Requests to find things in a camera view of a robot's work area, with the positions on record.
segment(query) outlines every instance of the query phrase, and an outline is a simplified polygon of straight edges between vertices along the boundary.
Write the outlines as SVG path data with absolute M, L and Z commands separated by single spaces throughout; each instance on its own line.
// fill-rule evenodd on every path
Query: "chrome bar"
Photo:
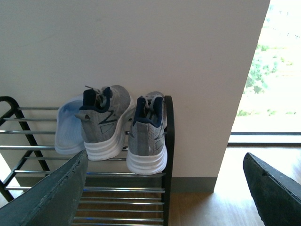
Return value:
M 163 222 L 161 218 L 100 218 L 100 217 L 74 217 L 74 220 L 128 220 L 128 221 L 156 221 Z
M 38 119 L 38 118 L 4 118 L 6 121 L 56 121 L 56 119 Z
M 161 200 L 160 198 L 131 198 L 131 197 L 85 197 L 82 196 L 81 199 L 117 199 L 117 200 Z
M 58 110 L 58 107 L 19 107 L 18 110 Z
M 69 160 L 70 158 L 67 157 L 25 157 L 29 160 Z
M 137 193 L 164 193 L 163 188 L 137 188 L 137 187 L 84 187 L 84 192 L 137 192 Z
M 0 134 L 55 134 L 55 132 L 33 130 L 0 130 Z
M 54 146 L 15 146 L 15 145 L 0 145 L 0 150 L 55 150 Z
M 72 225 L 98 225 L 98 226 L 163 226 L 163 225 L 146 225 L 146 224 L 110 224 L 110 223 L 76 223 Z
M 4 188 L 5 190 L 15 190 L 15 191 L 18 191 L 18 190 L 29 190 L 31 189 L 31 187 L 15 187 L 15 186 L 7 186 Z
M 111 158 L 111 159 L 107 159 L 107 161 L 125 161 L 127 160 L 127 158 Z
M 159 178 L 164 176 L 165 173 L 157 173 L 153 175 L 138 175 L 135 173 L 117 173 L 117 172 L 87 172 L 87 176 L 109 176 L 109 177 L 136 177 L 136 178 Z
M 79 201 L 81 204 L 164 205 L 164 202 Z
M 15 173 L 26 173 L 26 174 L 50 174 L 51 171 L 40 171 L 40 170 L 15 170 Z
M 163 213 L 163 210 L 101 210 L 101 209 L 77 209 L 85 212 L 138 212 L 138 213 Z

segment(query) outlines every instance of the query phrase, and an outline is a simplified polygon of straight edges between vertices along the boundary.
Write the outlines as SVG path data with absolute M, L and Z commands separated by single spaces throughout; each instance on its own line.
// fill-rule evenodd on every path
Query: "shoe rack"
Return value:
M 168 226 L 174 157 L 174 110 L 171 96 L 165 96 L 165 104 L 168 159 L 164 171 L 155 175 L 137 175 L 124 170 L 122 166 L 126 165 L 126 143 L 120 156 L 106 161 L 89 161 L 91 167 L 88 167 L 86 184 L 72 225 Z M 49 126 L 43 126 L 44 123 L 54 123 L 55 127 L 54 115 L 58 107 L 20 107 L 13 98 L 0 97 L 0 110 L 4 112 L 0 118 L 0 136 L 3 136 L 0 141 L 12 140 L 9 145 L 0 143 L 0 151 L 4 157 L 19 156 L 14 159 L 14 166 L 10 165 L 8 176 L 0 181 L 0 192 L 9 202 L 14 199 L 15 191 L 30 189 L 72 156 L 56 153 L 55 129 L 49 131 Z M 20 144 L 20 136 L 25 144 Z M 106 166 L 112 164 L 116 167 L 110 171 Z M 19 185 L 11 185 L 15 180 Z

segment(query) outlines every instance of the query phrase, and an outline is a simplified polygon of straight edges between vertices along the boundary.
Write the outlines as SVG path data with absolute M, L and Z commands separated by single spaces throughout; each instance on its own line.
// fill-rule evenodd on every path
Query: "green foliage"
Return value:
M 262 52 L 264 52 L 264 51 L 267 51 L 269 49 L 269 46 L 257 45 L 256 49 L 260 49 Z
M 287 66 L 293 65 L 292 61 L 286 61 L 283 57 L 280 58 L 282 63 L 285 63 Z
M 286 112 L 285 114 L 296 114 L 296 112 Z
M 268 109 L 267 112 L 268 112 L 269 116 L 276 114 L 276 111 L 273 111 L 271 109 Z
M 257 45 L 246 80 L 244 94 L 248 92 L 255 94 L 264 93 L 268 88 L 266 78 L 271 73 L 275 73 L 278 67 L 278 62 L 275 57 L 263 56 L 263 52 L 266 52 L 268 49 L 268 46 Z
M 244 110 L 239 110 L 236 114 L 236 116 L 248 116 L 248 115 L 251 115 L 252 113 L 250 112 L 246 112 Z

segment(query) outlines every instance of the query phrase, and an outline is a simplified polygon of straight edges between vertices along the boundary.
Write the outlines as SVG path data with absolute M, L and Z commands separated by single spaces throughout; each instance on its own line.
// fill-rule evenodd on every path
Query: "slipper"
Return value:
M 83 95 L 71 98 L 58 109 L 56 117 L 55 150 L 60 154 L 75 154 L 85 150 L 81 122 L 75 117 L 83 105 Z

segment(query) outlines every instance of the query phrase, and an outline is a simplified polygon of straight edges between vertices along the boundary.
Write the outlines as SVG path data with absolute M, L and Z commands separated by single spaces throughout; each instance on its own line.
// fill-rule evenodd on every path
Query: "sneaker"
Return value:
M 82 137 L 89 160 L 113 158 L 122 151 L 125 126 L 132 117 L 135 103 L 119 85 L 84 91 L 81 119 Z
M 166 123 L 163 94 L 152 92 L 137 99 L 128 136 L 127 167 L 131 172 L 151 175 L 164 170 L 167 163 Z

